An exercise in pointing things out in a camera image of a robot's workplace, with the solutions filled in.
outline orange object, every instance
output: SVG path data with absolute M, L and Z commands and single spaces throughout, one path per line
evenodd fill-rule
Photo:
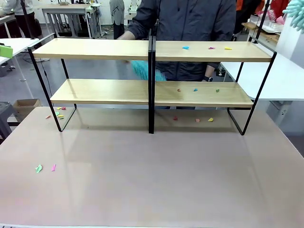
M 237 11 L 242 10 L 243 8 L 243 0 L 237 0 Z

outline green object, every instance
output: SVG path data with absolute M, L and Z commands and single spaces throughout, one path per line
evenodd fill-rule
M 13 49 L 8 46 L 0 45 L 0 57 L 13 58 Z
M 39 164 L 39 166 L 36 168 L 36 173 L 39 173 L 42 169 L 43 169 L 42 165 Z

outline paper scrap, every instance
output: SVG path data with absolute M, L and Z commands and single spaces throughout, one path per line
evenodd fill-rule
M 42 165 L 39 164 L 39 166 L 36 167 L 36 173 L 39 173 L 43 169 Z

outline shelf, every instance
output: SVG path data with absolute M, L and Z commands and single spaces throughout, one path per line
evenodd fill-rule
M 56 38 L 35 50 L 35 57 L 148 60 L 147 40 Z M 251 42 L 157 41 L 157 61 L 270 62 L 271 57 Z
M 250 108 L 253 104 L 239 84 L 232 82 L 157 82 L 155 90 L 156 106 Z
M 237 83 L 156 82 L 155 106 L 243 107 L 252 101 Z M 68 79 L 52 103 L 147 105 L 148 82 L 142 80 Z
M 67 79 L 52 103 L 147 105 L 148 82 L 142 80 Z
M 247 41 L 157 41 L 156 61 L 180 62 L 270 62 L 271 57 Z
M 148 60 L 147 40 L 55 38 L 33 54 L 37 58 Z

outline table leg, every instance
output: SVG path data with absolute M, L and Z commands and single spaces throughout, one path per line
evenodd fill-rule
M 90 25 L 89 25 L 89 13 L 86 13 L 85 19 L 86 19 L 86 25 L 87 25 L 87 31 L 89 33 L 89 37 L 90 37 L 90 39 L 92 39 L 91 29 L 90 29 Z
M 69 15 L 69 19 L 71 20 L 69 22 L 69 25 L 70 25 L 71 32 L 72 32 L 72 37 L 75 38 L 76 34 L 75 34 L 75 28 L 74 28 L 74 22 L 73 22 L 73 15 L 72 14 Z
M 45 21 L 45 23 L 46 23 L 47 32 L 48 32 L 48 34 L 50 34 L 49 29 L 48 29 L 48 23 L 47 23 L 47 18 L 46 18 L 46 15 L 45 15 L 45 13 L 44 13 L 44 12 L 42 12 L 42 14 L 43 14 L 43 17 L 44 17 L 44 21 Z
M 19 65 L 19 63 L 18 63 L 18 60 L 16 59 L 16 57 L 14 57 L 12 60 L 13 60 L 14 65 L 15 65 L 16 67 L 18 67 L 18 69 L 19 69 L 19 72 L 20 72 L 20 75 L 21 75 L 21 78 L 20 78 L 19 80 L 25 84 L 25 86 L 26 86 L 26 88 L 28 89 L 28 92 L 29 92 L 29 94 L 30 94 L 30 97 L 31 97 L 31 98 L 34 98 L 32 92 L 31 92 L 31 90 L 30 90 L 30 88 L 29 88 L 28 82 L 27 82 L 26 78 L 24 77 L 24 75 L 23 75 L 23 73 L 22 73 L 22 70 L 21 70 L 21 67 L 20 67 L 20 65 Z
M 224 81 L 223 82 L 226 82 L 229 78 L 229 74 L 227 73 L 227 71 L 225 72 L 225 76 L 224 76 Z
M 6 22 L 4 23 L 4 26 L 5 26 L 6 33 L 8 34 L 8 37 L 11 38 L 10 37 L 10 31 L 9 31 L 9 28 L 8 28 Z
M 51 25 L 52 31 L 53 31 L 54 33 L 56 33 L 56 30 L 55 30 L 55 27 L 54 27 L 54 24 L 53 24 L 52 16 L 48 13 L 48 14 L 47 14 L 47 17 L 48 17 L 48 21 L 49 21 L 49 23 L 50 23 L 50 25 Z
M 58 23 L 57 14 L 54 13 L 53 18 L 54 18 L 54 25 L 55 25 L 56 30 L 58 32 L 61 32 L 61 27 L 59 26 L 59 23 Z
M 290 107 L 290 105 L 292 104 L 292 101 L 284 101 L 283 104 L 280 107 L 278 116 L 275 119 L 275 123 L 276 125 L 280 125 L 286 115 L 286 113 L 288 112 L 288 109 Z

